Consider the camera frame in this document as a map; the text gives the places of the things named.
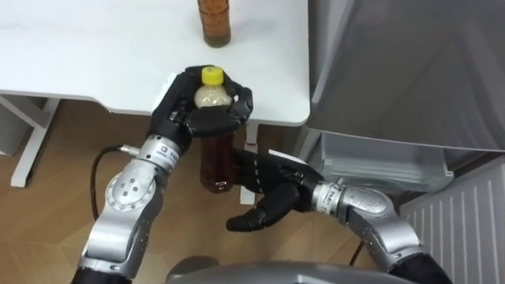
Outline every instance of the bottle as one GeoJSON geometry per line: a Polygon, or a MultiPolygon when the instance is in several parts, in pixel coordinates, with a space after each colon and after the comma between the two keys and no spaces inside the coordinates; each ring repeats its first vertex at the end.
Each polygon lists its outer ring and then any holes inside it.
{"type": "Polygon", "coordinates": [[[230,5],[228,0],[198,0],[204,40],[210,47],[224,47],[230,42],[230,5]]]}
{"type": "MultiPolygon", "coordinates": [[[[196,107],[229,106],[232,98],[223,87],[223,70],[209,66],[202,69],[202,86],[195,94],[196,107]]],[[[200,183],[213,193],[229,191],[236,178],[233,160],[234,134],[202,139],[200,183]]]]}

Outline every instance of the white table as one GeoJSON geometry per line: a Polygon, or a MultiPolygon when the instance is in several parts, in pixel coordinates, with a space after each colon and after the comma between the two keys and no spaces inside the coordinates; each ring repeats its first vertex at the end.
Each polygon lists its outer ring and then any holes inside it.
{"type": "Polygon", "coordinates": [[[296,126],[309,116],[308,3],[232,0],[230,17],[231,43],[212,49],[196,0],[1,0],[0,94],[149,115],[167,76],[219,65],[253,91],[254,148],[258,124],[296,126]]]}

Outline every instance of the bottle cap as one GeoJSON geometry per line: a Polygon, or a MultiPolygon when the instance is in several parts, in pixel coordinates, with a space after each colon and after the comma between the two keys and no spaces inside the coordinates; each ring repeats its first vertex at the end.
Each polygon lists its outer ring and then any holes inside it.
{"type": "Polygon", "coordinates": [[[223,84],[224,74],[219,67],[208,66],[202,69],[202,83],[211,86],[223,84]]]}

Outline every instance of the cable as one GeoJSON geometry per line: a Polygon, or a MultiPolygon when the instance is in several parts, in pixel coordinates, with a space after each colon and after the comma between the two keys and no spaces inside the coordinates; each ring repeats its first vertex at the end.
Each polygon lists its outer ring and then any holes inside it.
{"type": "Polygon", "coordinates": [[[360,244],[357,246],[356,251],[354,251],[353,257],[350,258],[349,266],[354,266],[357,256],[360,255],[360,252],[363,249],[364,245],[365,243],[363,241],[360,241],[360,244]]]}
{"type": "Polygon", "coordinates": [[[96,168],[98,167],[98,164],[100,163],[100,160],[102,157],[111,152],[115,151],[121,151],[121,148],[123,145],[114,145],[114,146],[109,146],[105,147],[102,149],[98,155],[95,157],[95,161],[93,161],[93,166],[92,166],[92,173],[89,178],[90,184],[89,184],[89,192],[91,195],[91,202],[92,202],[92,213],[93,213],[93,219],[96,221],[98,218],[98,206],[96,204],[96,168]]]}

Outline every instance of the refrigerator door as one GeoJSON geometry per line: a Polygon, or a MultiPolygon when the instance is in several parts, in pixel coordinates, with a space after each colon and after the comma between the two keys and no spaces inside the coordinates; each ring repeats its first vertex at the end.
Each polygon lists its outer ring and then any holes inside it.
{"type": "Polygon", "coordinates": [[[338,51],[312,97],[310,129],[505,149],[505,1],[348,3],[338,51]]]}
{"type": "Polygon", "coordinates": [[[504,284],[505,160],[458,177],[400,208],[455,284],[504,284]]]}

